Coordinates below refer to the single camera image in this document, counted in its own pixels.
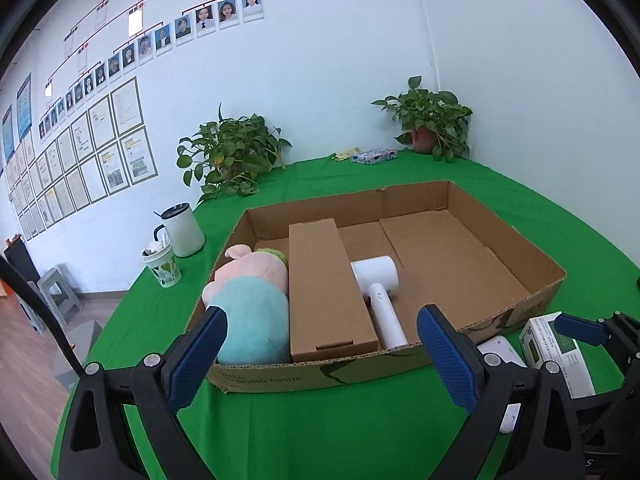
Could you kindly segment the white hair dryer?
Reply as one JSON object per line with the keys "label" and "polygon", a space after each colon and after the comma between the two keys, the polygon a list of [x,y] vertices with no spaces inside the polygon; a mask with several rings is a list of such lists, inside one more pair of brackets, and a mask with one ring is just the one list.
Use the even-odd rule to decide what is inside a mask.
{"label": "white hair dryer", "polygon": [[350,264],[361,295],[370,304],[370,315],[385,350],[408,344],[391,296],[399,287],[396,264],[390,256],[354,261]]}

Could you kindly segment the pink plush pig toy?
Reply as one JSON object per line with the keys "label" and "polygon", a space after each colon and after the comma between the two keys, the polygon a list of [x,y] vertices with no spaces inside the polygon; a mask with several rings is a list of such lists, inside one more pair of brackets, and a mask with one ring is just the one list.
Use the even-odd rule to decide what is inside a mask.
{"label": "pink plush pig toy", "polygon": [[277,249],[229,247],[227,263],[204,287],[205,307],[217,307],[228,332],[217,356],[223,366],[262,366],[291,361],[288,260]]}

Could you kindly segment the long brown cardboard box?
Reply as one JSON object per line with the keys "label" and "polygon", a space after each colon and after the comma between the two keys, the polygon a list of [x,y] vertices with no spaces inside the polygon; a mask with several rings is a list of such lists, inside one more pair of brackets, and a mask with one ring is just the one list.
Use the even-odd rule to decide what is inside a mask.
{"label": "long brown cardboard box", "polygon": [[378,350],[378,335],[332,218],[290,226],[288,270],[294,362]]}

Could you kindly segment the white printed medicine box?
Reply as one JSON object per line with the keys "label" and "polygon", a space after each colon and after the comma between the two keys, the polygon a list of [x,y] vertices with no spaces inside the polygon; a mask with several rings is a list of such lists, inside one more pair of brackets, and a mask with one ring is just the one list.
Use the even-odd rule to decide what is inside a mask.
{"label": "white printed medicine box", "polygon": [[594,396],[596,390],[577,341],[555,329],[554,320],[559,315],[554,312],[526,322],[518,336],[525,362],[539,368],[544,362],[553,361],[559,365],[573,399]]}

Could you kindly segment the green tablecloth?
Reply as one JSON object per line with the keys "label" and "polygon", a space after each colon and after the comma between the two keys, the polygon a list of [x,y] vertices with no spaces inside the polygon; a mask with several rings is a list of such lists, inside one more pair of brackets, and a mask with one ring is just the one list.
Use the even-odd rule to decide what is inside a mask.
{"label": "green tablecloth", "polygon": [[[204,249],[181,263],[171,288],[143,272],[106,323],[91,359],[108,368],[165,350],[186,327],[222,244],[246,208],[449,180],[514,226],[566,271],[556,310],[583,318],[639,312],[639,270],[625,254],[559,205],[469,160],[436,162],[401,152],[364,166],[317,158],[265,176],[259,192],[199,206]],[[201,386],[180,422],[221,479],[424,479],[460,428],[434,368],[354,386],[287,393],[224,393]]]}

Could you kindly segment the grey plastic stool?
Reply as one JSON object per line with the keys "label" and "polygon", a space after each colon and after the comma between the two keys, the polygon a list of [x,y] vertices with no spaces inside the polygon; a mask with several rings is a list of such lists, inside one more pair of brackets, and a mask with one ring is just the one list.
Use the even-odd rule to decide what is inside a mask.
{"label": "grey plastic stool", "polygon": [[28,281],[27,284],[43,300],[62,327],[67,325],[70,312],[79,311],[84,306],[57,266],[47,271],[38,281]]}

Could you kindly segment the green patterned cup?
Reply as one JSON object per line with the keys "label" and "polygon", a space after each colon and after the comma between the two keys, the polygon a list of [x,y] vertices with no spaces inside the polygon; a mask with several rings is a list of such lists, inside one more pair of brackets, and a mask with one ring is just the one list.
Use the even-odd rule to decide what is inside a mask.
{"label": "green patterned cup", "polygon": [[182,278],[169,242],[151,242],[142,252],[142,260],[163,288],[174,286]]}

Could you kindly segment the right potted green plant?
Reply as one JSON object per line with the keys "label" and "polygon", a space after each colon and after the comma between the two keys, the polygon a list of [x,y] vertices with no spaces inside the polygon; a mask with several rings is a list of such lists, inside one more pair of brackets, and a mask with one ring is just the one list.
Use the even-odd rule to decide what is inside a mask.
{"label": "right potted green plant", "polygon": [[450,91],[424,88],[421,76],[409,77],[407,84],[405,92],[372,102],[400,125],[401,134],[395,140],[436,160],[468,158],[472,108]]}

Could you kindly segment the potted green plant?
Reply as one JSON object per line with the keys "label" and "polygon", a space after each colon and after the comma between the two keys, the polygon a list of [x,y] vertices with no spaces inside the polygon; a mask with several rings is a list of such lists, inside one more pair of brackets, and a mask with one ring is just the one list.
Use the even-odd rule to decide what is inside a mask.
{"label": "potted green plant", "polygon": [[281,129],[260,115],[218,115],[178,141],[176,165],[183,184],[200,190],[201,203],[222,196],[247,197],[258,193],[261,176],[285,166],[284,154],[292,147]]}
{"label": "potted green plant", "polygon": [[407,84],[405,92],[372,102],[400,125],[401,134],[395,140],[436,160],[468,158],[472,108],[450,91],[424,88],[421,76],[409,77]]}

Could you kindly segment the large open cardboard box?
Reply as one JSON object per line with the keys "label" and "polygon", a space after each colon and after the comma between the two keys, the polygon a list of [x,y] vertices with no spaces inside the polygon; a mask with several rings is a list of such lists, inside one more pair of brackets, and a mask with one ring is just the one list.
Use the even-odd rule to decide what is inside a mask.
{"label": "large open cardboard box", "polygon": [[286,276],[288,338],[275,356],[219,353],[225,392],[332,388],[424,367],[416,317],[428,304],[482,342],[548,307],[564,270],[452,182],[434,181],[252,208],[230,232],[207,284]]}

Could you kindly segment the colourful tissue pack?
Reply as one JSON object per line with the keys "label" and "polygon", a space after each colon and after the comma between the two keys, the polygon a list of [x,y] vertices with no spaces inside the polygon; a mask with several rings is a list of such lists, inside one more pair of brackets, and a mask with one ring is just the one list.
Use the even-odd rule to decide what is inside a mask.
{"label": "colourful tissue pack", "polygon": [[392,148],[381,148],[380,150],[370,150],[358,152],[350,156],[350,160],[360,165],[377,165],[382,162],[389,162],[397,158],[397,151]]}

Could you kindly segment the yellow small packet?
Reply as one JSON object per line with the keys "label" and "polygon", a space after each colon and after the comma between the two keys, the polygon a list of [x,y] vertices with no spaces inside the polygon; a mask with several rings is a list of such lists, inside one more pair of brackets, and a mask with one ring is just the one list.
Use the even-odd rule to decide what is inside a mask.
{"label": "yellow small packet", "polygon": [[350,150],[333,154],[332,159],[334,160],[334,162],[344,162],[344,160],[349,160],[352,158],[352,156],[357,155],[359,153],[360,153],[359,148],[351,148]]}

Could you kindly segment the left potted green plant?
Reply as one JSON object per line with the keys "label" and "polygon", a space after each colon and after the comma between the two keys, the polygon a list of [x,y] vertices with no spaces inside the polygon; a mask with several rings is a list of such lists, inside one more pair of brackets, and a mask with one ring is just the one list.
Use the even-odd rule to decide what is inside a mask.
{"label": "left potted green plant", "polygon": [[178,141],[176,165],[183,184],[200,190],[201,203],[222,196],[247,197],[258,193],[261,176],[285,166],[284,154],[292,147],[281,129],[260,115],[218,115]]}

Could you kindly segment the framed wall certificates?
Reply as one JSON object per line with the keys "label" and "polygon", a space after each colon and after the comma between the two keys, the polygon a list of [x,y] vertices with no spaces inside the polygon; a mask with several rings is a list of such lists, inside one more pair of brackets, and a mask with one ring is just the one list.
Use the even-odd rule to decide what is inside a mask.
{"label": "framed wall certificates", "polygon": [[137,78],[75,115],[40,153],[32,147],[32,136],[26,136],[3,170],[10,211],[23,240],[156,178]]}

